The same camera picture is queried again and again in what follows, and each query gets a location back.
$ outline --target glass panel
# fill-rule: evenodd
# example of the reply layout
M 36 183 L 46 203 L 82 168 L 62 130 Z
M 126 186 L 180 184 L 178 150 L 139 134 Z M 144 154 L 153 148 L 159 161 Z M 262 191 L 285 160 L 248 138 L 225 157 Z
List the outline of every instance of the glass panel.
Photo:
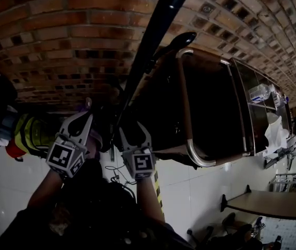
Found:
M 259 153 L 268 146 L 268 140 L 264 135 L 268 128 L 266 108 L 257 105 L 248 105 L 248 107 L 253 125 L 255 153 Z
M 250 95 L 249 95 L 249 90 L 253 87 L 256 87 L 259 85 L 258 79 L 256 78 L 254 70 L 250 69 L 249 67 L 246 67 L 243 64 L 240 64 L 236 62 L 239 74 L 242 79 L 242 83 L 245 89 L 245 95 L 247 102 L 252 102 Z
M 289 131 L 289 122 L 288 122 L 288 115 L 287 109 L 285 108 L 285 104 L 282 103 L 277 109 L 277 115 L 282 116 L 282 127 L 283 129 L 287 129 Z
M 273 114 L 277 115 L 275 109 L 271 109 L 271 108 L 267 108 L 267 107 L 266 107 L 266 112 L 267 112 L 267 113 L 273 113 Z

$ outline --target shelf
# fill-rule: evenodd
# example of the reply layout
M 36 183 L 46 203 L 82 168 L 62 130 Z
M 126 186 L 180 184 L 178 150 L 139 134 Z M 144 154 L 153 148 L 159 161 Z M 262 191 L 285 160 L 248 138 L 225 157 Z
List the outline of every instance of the shelf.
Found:
M 262 105 L 261 103 L 256 104 L 256 103 L 253 103 L 253 102 L 247 102 L 247 104 L 252 105 L 252 106 L 259 106 L 259 107 L 269 108 L 269 109 L 272 109 L 272 110 L 276 111 L 276 107 Z

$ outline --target metal rack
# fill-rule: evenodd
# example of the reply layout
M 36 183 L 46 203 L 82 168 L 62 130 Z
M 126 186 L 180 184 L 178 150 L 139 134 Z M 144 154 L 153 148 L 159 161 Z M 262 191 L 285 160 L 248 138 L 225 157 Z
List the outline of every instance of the metal rack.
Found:
M 290 192 L 296 184 L 296 173 L 276 174 L 270 184 L 273 185 L 273 192 Z

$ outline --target metal handle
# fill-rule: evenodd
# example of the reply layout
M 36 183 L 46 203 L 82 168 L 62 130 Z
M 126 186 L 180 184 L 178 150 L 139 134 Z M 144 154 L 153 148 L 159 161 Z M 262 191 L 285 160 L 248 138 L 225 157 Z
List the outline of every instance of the metal handle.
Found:
M 182 56 L 186 53 L 192 54 L 193 50 L 189 48 L 181 49 L 180 51 L 178 51 L 175 57 L 177 59 L 177 64 L 178 64 L 179 81 L 180 81 L 180 87 L 181 87 L 182 98 L 183 98 L 182 102 L 183 102 L 183 109 L 184 109 L 185 134 L 187 139 L 187 142 L 186 142 L 187 154 L 189 158 L 199 167 L 213 167 L 216 165 L 216 161 L 204 160 L 198 155 L 198 153 L 195 151 L 195 148 L 194 148 L 186 78 L 184 74 L 184 68 L 182 65 Z

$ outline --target white tile floor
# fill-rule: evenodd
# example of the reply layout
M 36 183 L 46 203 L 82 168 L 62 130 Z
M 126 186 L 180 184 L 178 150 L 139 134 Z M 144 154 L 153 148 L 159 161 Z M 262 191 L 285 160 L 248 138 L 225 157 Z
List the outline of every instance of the white tile floor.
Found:
M 119 152 L 115 162 L 110 161 L 108 153 L 102 154 L 101 159 L 107 178 L 113 176 L 113 171 L 105 170 L 105 166 L 123 165 Z M 282 160 L 263 170 L 262 157 L 242 158 L 222 166 L 198 170 L 171 160 L 157 161 L 166 221 L 179 235 L 188 239 L 188 228 L 198 232 L 207 224 L 220 223 L 229 213 L 227 209 L 220 213 L 222 194 L 230 199 L 242 194 L 247 184 L 253 190 L 266 190 L 275 173 L 285 172 L 286 167 L 286 162 Z M 26 207 L 48 170 L 45 162 L 37 157 L 25 156 L 24 162 L 17 162 L 0 147 L 0 235 L 16 213 Z M 125 167 L 121 172 L 131 180 Z M 136 192 L 135 186 L 129 187 Z

